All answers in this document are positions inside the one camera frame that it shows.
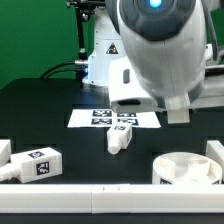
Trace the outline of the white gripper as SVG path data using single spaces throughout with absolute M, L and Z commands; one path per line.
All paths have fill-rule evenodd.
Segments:
M 224 64 L 206 67 L 205 84 L 193 101 L 183 97 L 157 99 L 144 90 L 127 57 L 114 60 L 109 67 L 109 101 L 116 113 L 175 112 L 224 106 Z

